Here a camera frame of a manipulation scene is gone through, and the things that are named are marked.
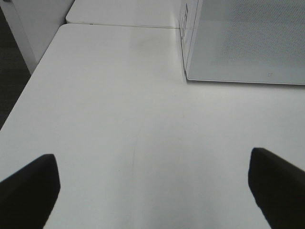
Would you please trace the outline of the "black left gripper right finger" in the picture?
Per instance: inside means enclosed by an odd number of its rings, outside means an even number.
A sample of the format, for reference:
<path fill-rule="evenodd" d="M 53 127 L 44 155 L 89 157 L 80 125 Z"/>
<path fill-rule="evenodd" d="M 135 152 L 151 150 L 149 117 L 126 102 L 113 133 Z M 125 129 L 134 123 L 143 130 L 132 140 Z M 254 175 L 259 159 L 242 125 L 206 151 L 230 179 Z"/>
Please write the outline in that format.
<path fill-rule="evenodd" d="M 273 229 L 305 227 L 305 172 L 265 148 L 251 151 L 248 186 Z"/>

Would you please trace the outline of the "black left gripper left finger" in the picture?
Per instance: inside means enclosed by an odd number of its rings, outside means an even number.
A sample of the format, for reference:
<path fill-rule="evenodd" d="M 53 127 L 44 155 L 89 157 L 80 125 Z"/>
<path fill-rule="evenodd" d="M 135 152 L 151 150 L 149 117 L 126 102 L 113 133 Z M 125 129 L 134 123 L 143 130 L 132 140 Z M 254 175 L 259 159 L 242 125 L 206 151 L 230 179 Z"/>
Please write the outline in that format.
<path fill-rule="evenodd" d="M 42 229 L 61 184 L 56 158 L 44 154 L 0 183 L 0 227 Z"/>

